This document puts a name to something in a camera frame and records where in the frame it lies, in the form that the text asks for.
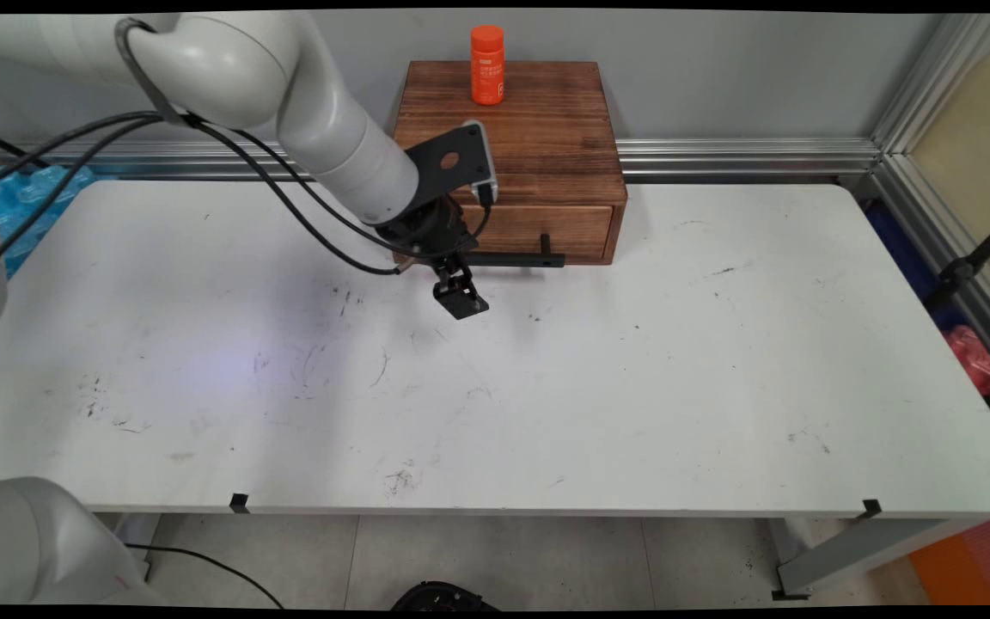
black cable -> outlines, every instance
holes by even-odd
[[[17,146],[11,144],[10,142],[3,140],[3,138],[0,138],[0,150],[8,152],[12,154],[12,156],[26,156],[28,154],[27,152],[17,148]],[[50,168],[51,164],[48,163],[47,161],[42,160],[42,158],[40,157],[36,157],[33,160],[33,165],[38,166],[38,168]]]
[[[91,157],[98,154],[98,151],[105,149],[106,146],[112,144],[114,140],[117,140],[117,138],[125,136],[126,133],[140,129],[141,126],[154,125],[154,123],[161,121],[162,118],[158,117],[158,114],[155,114],[153,118],[145,118],[143,120],[135,121],[132,125],[121,126],[120,129],[113,131],[113,133],[110,133],[109,136],[105,136],[99,140],[97,144],[90,146],[90,149],[83,153],[82,156],[78,158],[78,161],[75,161],[74,165],[71,165],[71,168],[68,169],[67,174],[65,174],[63,179],[59,181],[54,189],[52,189],[52,192],[48,194],[48,197],[44,199],[43,203],[40,203],[40,206],[36,208],[36,211],[33,211],[33,214],[28,216],[28,219],[25,219],[25,222],[23,222],[21,226],[17,227],[17,229],[13,231],[10,236],[7,236],[3,242],[0,242],[0,258],[3,258],[3,254],[7,252],[7,249],[10,248],[11,244],[21,238],[21,236],[25,234],[25,231],[30,229],[33,224],[36,223],[36,220],[40,219],[40,216],[44,215],[44,211],[48,211],[48,207],[52,206],[52,203],[54,203],[54,201],[56,201],[59,197],[59,194],[64,191],[64,188],[66,188],[67,184],[71,182],[71,179],[74,179],[75,174],[78,173],[79,169],[81,169],[83,165],[86,165],[87,161],[90,161]]]
[[[365,230],[362,230],[360,227],[357,227],[356,224],[354,224],[353,222],[350,222],[349,219],[346,219],[345,217],[343,217],[340,214],[340,212],[335,211],[333,208],[331,208],[326,203],[326,201],[323,201],[323,199],[321,197],[319,197],[319,194],[316,193],[313,188],[308,187],[308,183],[306,183],[306,181],[304,181],[302,179],[302,177],[300,177],[300,174],[297,173],[297,171],[295,169],[292,169],[292,166],[289,165],[288,162],[286,162],[276,151],[274,151],[273,149],[271,149],[270,146],[267,146],[266,144],[263,144],[262,140],[259,140],[255,136],[252,136],[252,134],[247,133],[247,131],[243,131],[243,130],[233,130],[233,131],[235,131],[235,133],[237,134],[237,136],[240,136],[241,138],[244,138],[244,140],[251,141],[252,144],[254,144],[255,146],[258,146],[258,148],[260,148],[263,152],[265,152],[266,154],[268,154],[268,156],[272,157],[272,160],[278,162],[278,164],[280,166],[282,166],[282,168],[284,168],[286,172],[290,173],[290,176],[292,177],[292,180],[297,181],[297,183],[300,184],[300,187],[303,187],[303,191],[308,192],[308,195],[310,195],[311,197],[313,197],[313,199],[315,201],[317,201],[317,203],[319,203],[319,206],[323,207],[323,209],[325,209],[325,211],[330,212],[331,216],[334,216],[334,218],[335,219],[338,219],[339,222],[341,222],[342,224],[345,224],[345,227],[350,228],[351,230],[357,232],[361,236],[365,236],[365,238],[366,239],[369,239],[370,242],[376,243],[376,244],[378,244],[378,246],[381,246],[381,247],[383,247],[385,249],[390,249],[392,251],[395,251],[395,252],[397,252],[397,254],[409,255],[409,257],[417,258],[417,259],[420,259],[420,260],[435,260],[437,258],[447,257],[447,255],[449,255],[449,254],[454,254],[456,251],[460,251],[460,249],[462,247],[464,247],[464,244],[465,243],[470,242],[470,240],[474,240],[476,238],[476,236],[479,236],[480,235],[480,232],[482,232],[483,229],[484,229],[484,227],[487,225],[487,219],[488,219],[488,217],[491,216],[491,207],[490,207],[490,205],[485,206],[484,207],[484,218],[483,218],[482,222],[480,222],[480,226],[476,227],[476,231],[473,232],[472,235],[464,236],[464,238],[462,238],[461,241],[458,242],[456,244],[456,246],[454,246],[452,249],[447,249],[447,250],[444,250],[444,251],[435,252],[435,254],[421,254],[421,252],[410,251],[408,249],[397,247],[397,246],[394,246],[392,243],[385,242],[385,240],[380,239],[380,238],[377,238],[377,236],[373,236],[373,235],[369,234],[369,232],[366,232]]]
[[[83,125],[79,126],[79,128],[71,129],[70,131],[67,131],[67,133],[60,133],[59,136],[51,138],[51,140],[48,140],[44,144],[38,146],[38,148],[25,154],[24,157],[21,157],[19,160],[5,166],[3,169],[0,169],[0,180],[5,179],[5,177],[9,176],[13,172],[19,171],[19,169],[24,168],[25,165],[33,163],[36,158],[43,156],[44,153],[51,151],[51,149],[67,144],[67,142],[74,140],[74,138],[81,138],[82,136],[86,136],[87,133],[93,133],[99,129],[106,128],[106,126],[117,125],[119,122],[141,120],[144,118],[157,118],[162,120],[162,117],[156,111],[133,111],[133,113],[119,113],[117,116],[103,118],[101,120],[91,122],[89,125]]]
[[[346,255],[345,252],[343,252],[339,248],[334,247],[334,245],[331,244],[331,242],[329,242],[329,240],[327,240],[325,236],[319,234],[319,231],[310,222],[308,222],[308,220],[302,214],[300,214],[300,212],[297,210],[295,205],[292,204],[292,200],[288,199],[288,196],[285,195],[285,192],[283,192],[282,189],[278,187],[278,183],[275,183],[275,181],[271,179],[270,174],[268,174],[262,168],[262,166],[259,165],[259,162],[256,162],[254,160],[254,157],[251,157],[250,154],[244,151],[243,148],[240,148],[239,144],[232,142],[227,137],[225,137],[224,134],[220,133],[216,129],[212,129],[211,126],[205,125],[204,122],[201,122],[196,117],[192,118],[192,122],[190,123],[192,123],[193,128],[203,131],[204,133],[207,133],[208,136],[212,136],[216,141],[219,141],[220,144],[228,146],[228,148],[232,149],[232,151],[235,152],[239,157],[242,157],[243,161],[247,162],[247,165],[250,165],[251,168],[254,169],[256,173],[259,174],[260,179],[262,179],[267,185],[270,185],[272,191],[278,196],[280,200],[282,200],[282,203],[285,204],[285,208],[290,209],[292,217],[296,217],[297,222],[299,222],[305,230],[310,232],[311,236],[315,236],[315,240],[318,240],[318,242],[322,244],[323,247],[326,247],[327,250],[331,252],[331,254],[337,255],[337,257],[342,259],[346,264],[350,264],[351,267],[355,267],[355,269],[360,271],[365,271],[366,273],[373,273],[374,275],[400,274],[399,267],[392,267],[392,269],[376,269],[376,267],[369,267],[366,266],[366,264],[362,264],[361,262],[357,262],[357,260],[350,258],[349,255]]]
[[[251,579],[251,577],[250,576],[247,576],[246,573],[240,572],[239,569],[235,569],[233,567],[227,567],[227,565],[224,565],[223,563],[220,563],[220,561],[217,561],[215,559],[212,559],[212,557],[210,557],[210,556],[204,556],[204,554],[201,554],[201,553],[195,553],[193,551],[187,551],[187,549],[173,549],[173,548],[170,548],[169,546],[150,546],[148,544],[130,544],[130,543],[127,543],[127,542],[125,542],[125,546],[127,546],[127,548],[130,548],[130,549],[144,549],[144,551],[156,551],[156,552],[164,552],[164,553],[186,554],[186,555],[189,555],[189,556],[195,556],[195,557],[197,557],[197,559],[200,559],[202,561],[208,561],[212,565],[216,565],[216,567],[219,567],[221,569],[227,569],[228,572],[234,573],[236,576],[239,576],[240,579],[244,579],[248,583],[254,585],[255,587],[258,587],[259,591],[264,592],[264,594],[266,594],[267,598],[270,598],[270,602],[275,603],[276,606],[278,606],[278,608],[280,608],[282,610],[285,610],[285,607],[282,606],[282,603],[278,602],[278,599],[277,598],[275,598],[269,591],[267,591],[265,587],[263,587],[262,585],[260,585],[258,583],[255,583],[254,579]]]

table surface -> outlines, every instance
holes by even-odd
[[[457,322],[258,183],[97,183],[10,281],[0,478],[96,510],[990,518],[987,405],[844,189],[632,185],[612,266],[475,271]]]

wooden drawer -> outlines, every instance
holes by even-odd
[[[548,234],[567,264],[613,262],[628,193],[597,63],[506,64],[506,98],[472,101],[470,65],[412,62],[393,137],[402,148],[468,119],[487,128],[498,201],[479,251],[540,252]],[[468,187],[452,193],[470,230],[483,211]]]
[[[482,208],[464,206],[464,220],[470,230],[484,217]],[[541,235],[549,235],[555,254],[566,254],[577,263],[597,263],[606,250],[612,206],[499,206],[492,207],[491,219],[480,234],[476,251],[541,251]]]

black object on floor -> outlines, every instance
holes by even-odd
[[[498,612],[498,608],[485,603],[474,592],[437,580],[423,581],[410,588],[392,609]]]

orange object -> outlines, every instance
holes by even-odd
[[[472,28],[472,101],[494,106],[503,100],[503,29],[498,25]]]
[[[935,606],[990,606],[990,587],[965,544],[953,536],[911,553],[919,581]]]

